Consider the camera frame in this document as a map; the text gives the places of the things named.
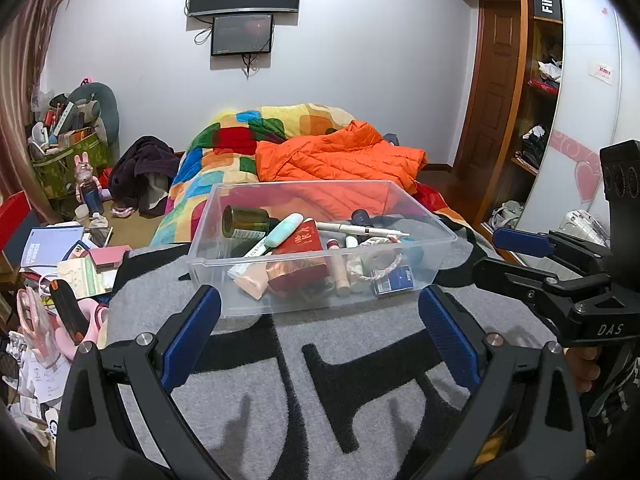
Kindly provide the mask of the person's right hand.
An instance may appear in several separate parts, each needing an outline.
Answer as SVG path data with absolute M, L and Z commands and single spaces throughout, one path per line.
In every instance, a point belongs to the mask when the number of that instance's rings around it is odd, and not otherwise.
M 567 366 L 572 372 L 579 392 L 588 392 L 592 383 L 600 376 L 596 363 L 599 349 L 596 347 L 573 347 L 565 350 Z

